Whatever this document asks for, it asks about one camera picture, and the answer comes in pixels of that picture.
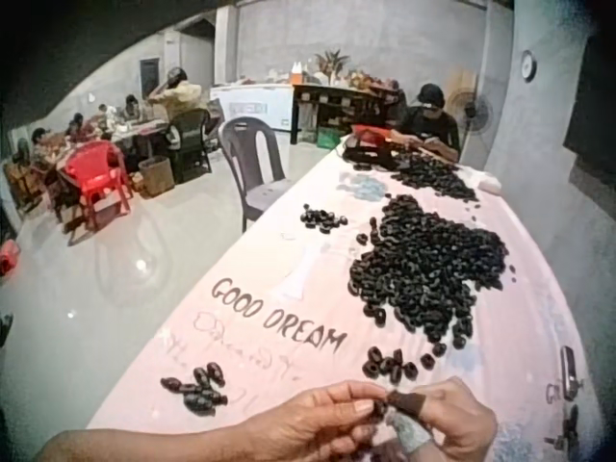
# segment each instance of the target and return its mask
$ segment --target gray plastic chair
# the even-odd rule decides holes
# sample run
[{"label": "gray plastic chair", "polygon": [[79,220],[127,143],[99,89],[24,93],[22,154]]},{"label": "gray plastic chair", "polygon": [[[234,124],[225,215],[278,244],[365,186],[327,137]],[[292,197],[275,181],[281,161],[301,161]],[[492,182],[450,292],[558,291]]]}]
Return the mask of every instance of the gray plastic chair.
[{"label": "gray plastic chair", "polygon": [[[268,145],[269,163],[273,181],[265,183],[259,154],[257,152],[257,135],[263,133]],[[238,117],[224,122],[218,129],[218,141],[226,158],[242,198],[244,218],[242,232],[246,222],[256,221],[282,194],[292,185],[285,178],[280,163],[278,142],[271,128],[254,117]],[[238,161],[239,174],[233,160]]]}]

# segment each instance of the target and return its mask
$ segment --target pink tablecloth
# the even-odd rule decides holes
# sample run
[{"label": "pink tablecloth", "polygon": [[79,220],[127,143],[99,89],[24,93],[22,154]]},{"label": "pink tablecloth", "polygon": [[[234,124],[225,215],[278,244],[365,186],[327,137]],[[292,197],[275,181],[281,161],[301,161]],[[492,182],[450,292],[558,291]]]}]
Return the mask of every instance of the pink tablecloth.
[{"label": "pink tablecloth", "polygon": [[[475,209],[432,189],[406,188],[390,176],[356,172],[335,152],[321,161],[196,284],[118,381],[90,428],[178,433],[235,424],[300,390],[364,379],[361,366],[371,346],[386,352],[401,347],[405,359],[419,365],[431,347],[425,336],[407,333],[391,310],[386,326],[377,328],[362,314],[360,299],[347,292],[348,268],[366,251],[355,236],[370,231],[370,217],[382,216],[384,193],[411,193],[427,212],[497,232],[510,251],[506,264],[516,273],[502,277],[502,292],[479,293],[475,335],[464,350],[450,346],[432,372],[420,366],[417,382],[403,379],[399,388],[458,375],[499,417],[496,460],[546,454],[562,460],[543,441],[562,425],[564,401],[550,388],[560,377],[561,346],[574,349],[580,377],[587,370],[566,300],[535,242],[500,197],[477,192],[481,208]],[[304,228],[304,203],[347,216],[349,226],[328,236]],[[193,368],[209,361],[222,366],[230,403],[214,418],[199,418],[159,380],[192,380]],[[379,382],[391,388],[386,379]],[[588,385],[583,393],[592,393]],[[389,428],[378,435],[381,441],[391,437]]]}]

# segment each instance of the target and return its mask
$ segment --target tiled floor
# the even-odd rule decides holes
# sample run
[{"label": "tiled floor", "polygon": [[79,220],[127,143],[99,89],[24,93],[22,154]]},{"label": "tiled floor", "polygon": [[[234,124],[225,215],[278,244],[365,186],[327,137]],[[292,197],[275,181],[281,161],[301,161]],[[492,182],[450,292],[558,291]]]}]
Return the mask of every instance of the tiled floor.
[{"label": "tiled floor", "polygon": [[[278,139],[294,181],[327,154]],[[241,236],[229,166],[218,156],[213,170],[154,199],[136,196],[130,215],[94,236],[79,230],[73,245],[51,214],[26,221],[18,267],[0,286],[2,313],[15,314],[0,351],[0,409],[16,460],[87,425],[146,341]]]}]

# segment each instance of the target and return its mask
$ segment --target black cap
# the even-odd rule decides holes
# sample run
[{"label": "black cap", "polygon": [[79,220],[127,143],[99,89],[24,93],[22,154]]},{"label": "black cap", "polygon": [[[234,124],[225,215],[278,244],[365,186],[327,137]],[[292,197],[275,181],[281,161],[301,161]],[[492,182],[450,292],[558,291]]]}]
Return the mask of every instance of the black cap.
[{"label": "black cap", "polygon": [[422,105],[435,106],[439,109],[445,107],[445,96],[438,85],[425,84],[418,94],[417,99]]}]

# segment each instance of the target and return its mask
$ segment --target black chair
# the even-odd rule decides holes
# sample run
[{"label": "black chair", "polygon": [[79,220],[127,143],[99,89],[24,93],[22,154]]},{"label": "black chair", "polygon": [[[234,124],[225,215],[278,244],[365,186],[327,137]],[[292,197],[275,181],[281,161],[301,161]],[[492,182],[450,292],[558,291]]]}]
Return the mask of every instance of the black chair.
[{"label": "black chair", "polygon": [[212,172],[206,146],[209,125],[210,113],[205,109],[186,111],[169,124],[167,150],[176,184],[184,183],[187,170],[195,167],[206,165],[208,172]]}]

